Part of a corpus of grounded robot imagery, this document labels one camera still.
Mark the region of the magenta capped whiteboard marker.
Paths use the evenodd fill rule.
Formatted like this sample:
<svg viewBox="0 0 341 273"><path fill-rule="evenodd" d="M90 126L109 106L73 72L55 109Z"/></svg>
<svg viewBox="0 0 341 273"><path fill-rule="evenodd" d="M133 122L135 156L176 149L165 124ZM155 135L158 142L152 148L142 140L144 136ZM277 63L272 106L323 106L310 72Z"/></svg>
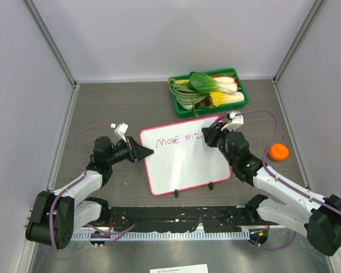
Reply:
<svg viewBox="0 0 341 273"><path fill-rule="evenodd" d="M220 122L220 121L223 121L223 119L224 119L224 117L225 117L225 115L224 114L222 114L222 115L220 115L209 127L208 127L208 129L210 129L210 128L213 128L218 122ZM197 137L198 139L199 138L202 138L203 137L203 132L201 131L200 132L200 135Z"/></svg>

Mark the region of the pink framed whiteboard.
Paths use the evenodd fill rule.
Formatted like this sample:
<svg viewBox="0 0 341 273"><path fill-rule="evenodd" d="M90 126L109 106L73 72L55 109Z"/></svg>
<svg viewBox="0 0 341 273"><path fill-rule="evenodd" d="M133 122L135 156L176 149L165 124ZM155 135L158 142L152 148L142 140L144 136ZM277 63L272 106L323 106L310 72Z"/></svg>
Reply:
<svg viewBox="0 0 341 273"><path fill-rule="evenodd" d="M154 196L220 183L231 177L231 167L216 148L206 145L201 129L217 115L144 129L141 145L154 153L144 159Z"/></svg>

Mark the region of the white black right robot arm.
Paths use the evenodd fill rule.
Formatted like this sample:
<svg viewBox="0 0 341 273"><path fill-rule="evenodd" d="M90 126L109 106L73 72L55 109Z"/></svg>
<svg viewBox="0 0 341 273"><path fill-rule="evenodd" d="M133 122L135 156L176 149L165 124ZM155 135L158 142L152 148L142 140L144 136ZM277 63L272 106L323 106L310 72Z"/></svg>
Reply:
<svg viewBox="0 0 341 273"><path fill-rule="evenodd" d="M247 203L246 220L257 225L273 222L306 237L320 253L333 256L341 247L341 198L325 197L283 177L249 150L238 131L227 130L222 122L202 128L205 143L217 148L234 175L242 182L268 192L280 203L257 195Z"/></svg>

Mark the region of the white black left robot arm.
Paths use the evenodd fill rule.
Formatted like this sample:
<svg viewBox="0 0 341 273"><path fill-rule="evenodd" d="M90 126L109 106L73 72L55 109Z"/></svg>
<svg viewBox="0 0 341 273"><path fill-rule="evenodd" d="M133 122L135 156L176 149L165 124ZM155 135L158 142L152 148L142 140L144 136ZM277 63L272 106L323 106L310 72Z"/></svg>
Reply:
<svg viewBox="0 0 341 273"><path fill-rule="evenodd" d="M26 227L26 240L61 250L81 227L90 223L105 226L110 219L108 202L90 194L110 180L113 165L124 160L135 163L153 153L131 136L117 144L107 136L97 138L90 162L78 178L60 189L37 195Z"/></svg>

